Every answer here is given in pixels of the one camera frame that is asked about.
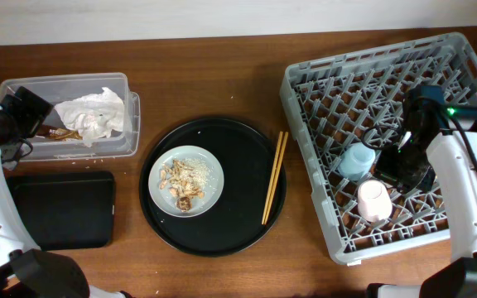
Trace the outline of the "brown gold snack wrapper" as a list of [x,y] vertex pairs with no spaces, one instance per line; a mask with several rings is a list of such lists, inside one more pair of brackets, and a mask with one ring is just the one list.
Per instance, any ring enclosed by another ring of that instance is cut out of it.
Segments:
[[55,141],[82,139],[82,136],[80,136],[77,131],[47,125],[42,125],[41,127],[39,127],[36,135],[38,137],[45,137]]

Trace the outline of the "pink cup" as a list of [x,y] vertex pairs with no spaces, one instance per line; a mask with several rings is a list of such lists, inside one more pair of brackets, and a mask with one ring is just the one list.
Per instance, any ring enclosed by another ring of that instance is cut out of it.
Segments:
[[379,180],[366,180],[357,189],[359,215],[369,222],[387,219],[393,211],[388,189]]

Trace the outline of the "blue cup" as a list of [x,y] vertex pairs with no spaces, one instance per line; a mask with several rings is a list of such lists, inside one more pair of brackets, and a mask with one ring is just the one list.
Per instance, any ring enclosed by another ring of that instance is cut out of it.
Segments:
[[363,143],[352,144],[341,156],[337,171],[348,180],[358,181],[369,172],[375,157],[375,150]]

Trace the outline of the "white napkin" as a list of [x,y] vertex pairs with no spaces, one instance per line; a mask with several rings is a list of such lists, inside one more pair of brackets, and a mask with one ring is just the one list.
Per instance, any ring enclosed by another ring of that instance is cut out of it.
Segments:
[[87,147],[97,139],[111,137],[112,131],[123,131],[123,101],[111,89],[102,90],[101,94],[88,94],[55,106],[65,127],[76,131]]

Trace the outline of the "wooden chopstick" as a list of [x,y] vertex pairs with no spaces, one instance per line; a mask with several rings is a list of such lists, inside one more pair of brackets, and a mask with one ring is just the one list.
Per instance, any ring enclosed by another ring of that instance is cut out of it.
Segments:
[[284,157],[284,154],[285,154],[288,136],[289,136],[289,132],[283,132],[283,139],[282,139],[281,149],[280,149],[280,152],[279,152],[280,154],[279,154],[279,157],[277,159],[277,169],[276,169],[276,172],[275,172],[276,175],[274,177],[274,181],[273,181],[273,185],[272,185],[272,193],[271,193],[271,197],[270,197],[270,200],[269,200],[269,203],[268,203],[266,224],[267,224],[267,221],[269,219],[269,214],[271,212],[272,202],[273,202],[274,197],[275,197],[275,191],[276,191],[276,188],[277,188],[277,183],[278,183],[280,171],[281,171],[281,168],[282,168],[282,160],[283,160],[283,157]]
[[281,149],[282,139],[283,139],[283,132],[279,132],[278,139],[277,139],[277,146],[276,146],[275,156],[273,158],[273,163],[272,163],[272,171],[271,171],[271,175],[270,175],[270,180],[269,180],[268,189],[267,189],[267,195],[266,195],[264,209],[263,209],[263,217],[262,217],[261,225],[266,224],[268,203],[269,203],[271,193],[272,193],[272,185],[273,185],[274,177],[276,175],[275,172],[276,172],[276,169],[277,169],[277,159],[278,159],[279,154],[280,154],[279,152],[280,152],[280,149]]

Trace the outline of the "food scraps and rice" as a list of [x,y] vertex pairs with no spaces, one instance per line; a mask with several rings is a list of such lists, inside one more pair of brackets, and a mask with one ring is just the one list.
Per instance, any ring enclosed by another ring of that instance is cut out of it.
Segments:
[[205,197],[209,176],[210,169],[201,159],[173,159],[170,165],[161,165],[159,189],[168,189],[175,206],[185,213],[193,208],[193,199]]

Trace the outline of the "grey plate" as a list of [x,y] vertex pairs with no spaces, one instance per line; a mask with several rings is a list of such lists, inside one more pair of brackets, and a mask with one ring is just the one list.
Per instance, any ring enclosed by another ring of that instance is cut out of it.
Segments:
[[[173,159],[201,159],[210,169],[209,182],[205,187],[203,199],[193,199],[193,208],[188,212],[181,212],[176,206],[168,189],[159,189],[159,171],[162,164],[170,165]],[[201,215],[211,209],[219,200],[224,189],[224,172],[218,159],[209,151],[195,146],[181,146],[170,149],[161,154],[152,163],[148,175],[147,190],[152,197],[153,203],[166,214],[179,218],[192,218]]]

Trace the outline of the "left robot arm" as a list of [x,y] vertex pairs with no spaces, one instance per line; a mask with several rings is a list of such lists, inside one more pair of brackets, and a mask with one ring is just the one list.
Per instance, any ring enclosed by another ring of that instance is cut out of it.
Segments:
[[21,86],[0,103],[0,297],[109,297],[91,286],[78,264],[42,247],[31,233],[61,236],[71,248],[102,247],[113,231],[114,178],[107,171],[6,180],[51,103]]

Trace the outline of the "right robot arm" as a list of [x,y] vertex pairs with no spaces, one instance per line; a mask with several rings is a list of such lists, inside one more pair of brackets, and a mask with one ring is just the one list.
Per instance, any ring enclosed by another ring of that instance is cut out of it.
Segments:
[[477,107],[448,104],[441,87],[420,85],[405,95],[395,132],[373,175],[403,195],[438,183],[452,259],[420,286],[374,283],[366,295],[477,297]]

